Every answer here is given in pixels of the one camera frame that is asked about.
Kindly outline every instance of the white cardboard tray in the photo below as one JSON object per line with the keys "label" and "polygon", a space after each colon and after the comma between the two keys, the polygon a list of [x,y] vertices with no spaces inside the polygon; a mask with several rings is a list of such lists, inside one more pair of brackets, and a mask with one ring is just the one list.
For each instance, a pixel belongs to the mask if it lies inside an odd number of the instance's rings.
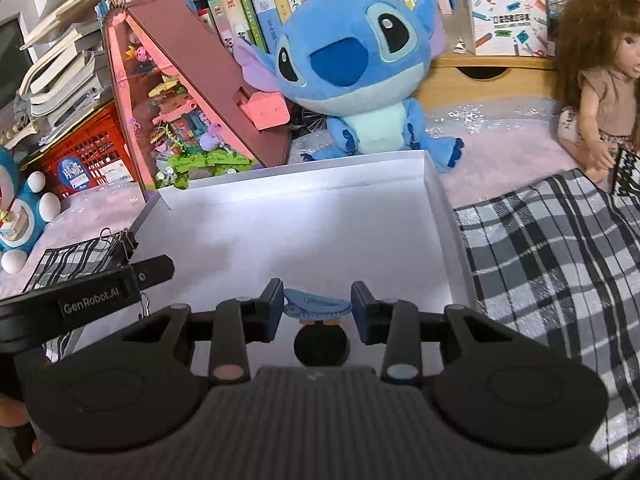
{"label": "white cardboard tray", "polygon": [[[146,293],[152,311],[187,303],[194,312],[223,300],[258,296],[271,278],[286,288],[348,300],[363,280],[376,298],[401,298],[426,312],[475,294],[452,209],[425,152],[396,152],[307,162],[209,178],[187,190],[165,188],[138,219],[134,260],[167,254],[170,282]],[[131,306],[85,327],[82,348],[135,322]],[[382,364],[384,347],[365,347],[351,316],[348,364]],[[252,343],[252,373],[261,365],[300,365],[293,340],[301,325],[283,316],[275,341]],[[192,369],[206,373],[199,344]],[[433,344],[425,372],[440,369]]]}

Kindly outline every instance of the ribbed black surface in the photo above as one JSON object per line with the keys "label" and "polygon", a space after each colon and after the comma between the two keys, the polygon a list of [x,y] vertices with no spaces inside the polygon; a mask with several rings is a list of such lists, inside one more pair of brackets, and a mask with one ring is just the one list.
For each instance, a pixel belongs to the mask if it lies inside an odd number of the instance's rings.
{"label": "ribbed black surface", "polygon": [[251,383],[213,389],[152,446],[100,456],[48,447],[24,471],[34,480],[593,480],[607,468],[587,449],[483,449],[444,425],[420,391],[368,368],[263,368]]}

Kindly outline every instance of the blue and white figurine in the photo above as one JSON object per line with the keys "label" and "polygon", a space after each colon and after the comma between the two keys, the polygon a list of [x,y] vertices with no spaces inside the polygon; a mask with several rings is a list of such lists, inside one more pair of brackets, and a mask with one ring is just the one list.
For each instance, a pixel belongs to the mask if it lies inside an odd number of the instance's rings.
{"label": "blue and white figurine", "polygon": [[0,264],[9,274],[24,267],[46,224],[60,214],[57,196],[38,195],[44,185],[40,171],[24,180],[12,154],[0,147]]}
{"label": "blue and white figurine", "polygon": [[436,0],[413,10],[400,0],[308,0],[282,26],[275,55],[237,40],[234,57],[254,88],[327,116],[334,145],[310,160],[422,149],[445,172],[464,144],[425,133],[411,97],[445,44]]}

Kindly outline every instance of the purple inner ear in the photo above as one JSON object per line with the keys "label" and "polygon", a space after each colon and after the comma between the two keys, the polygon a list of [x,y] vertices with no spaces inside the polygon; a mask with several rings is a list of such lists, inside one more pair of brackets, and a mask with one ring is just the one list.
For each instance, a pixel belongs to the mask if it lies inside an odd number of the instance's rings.
{"label": "purple inner ear", "polygon": [[276,76],[265,67],[254,48],[242,38],[234,38],[234,58],[242,67],[242,77],[263,92],[278,92]]}
{"label": "purple inner ear", "polygon": [[444,31],[444,23],[442,23],[442,17],[440,13],[436,13],[434,19],[433,34],[429,38],[431,45],[431,57],[439,56],[444,52],[447,45],[447,33]]}

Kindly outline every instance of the black circle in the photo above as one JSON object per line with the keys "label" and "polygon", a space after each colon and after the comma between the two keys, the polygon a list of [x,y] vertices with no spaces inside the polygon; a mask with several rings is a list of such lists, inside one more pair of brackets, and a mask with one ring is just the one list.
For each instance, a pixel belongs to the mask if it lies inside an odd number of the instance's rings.
{"label": "black circle", "polygon": [[153,442],[184,424],[199,402],[197,380],[184,364],[137,342],[71,355],[28,381],[25,391],[36,425],[58,446],[78,451]]}
{"label": "black circle", "polygon": [[383,12],[378,16],[378,25],[385,36],[389,52],[398,52],[409,41],[409,30],[397,16]]}
{"label": "black circle", "polygon": [[280,70],[283,78],[287,81],[291,81],[292,83],[298,81],[296,71],[293,70],[293,65],[289,59],[289,53],[284,47],[282,47],[278,53],[278,70]]}
{"label": "black circle", "polygon": [[349,356],[349,338],[339,325],[316,322],[300,329],[293,351],[304,366],[341,366]]}
{"label": "black circle", "polygon": [[481,344],[434,380],[444,419],[484,446],[550,452],[590,442],[608,404],[600,378],[546,348]]}

